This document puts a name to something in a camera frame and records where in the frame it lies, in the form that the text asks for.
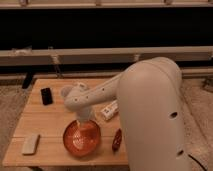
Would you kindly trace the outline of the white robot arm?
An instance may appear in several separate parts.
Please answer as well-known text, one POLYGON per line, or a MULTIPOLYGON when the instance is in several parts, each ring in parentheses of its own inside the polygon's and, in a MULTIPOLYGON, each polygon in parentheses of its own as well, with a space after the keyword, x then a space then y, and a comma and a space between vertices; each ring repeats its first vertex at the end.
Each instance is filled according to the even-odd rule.
POLYGON ((130 171, 190 171, 181 83, 177 64, 157 57, 137 62, 90 90, 64 88, 61 95, 71 111, 117 101, 130 171))

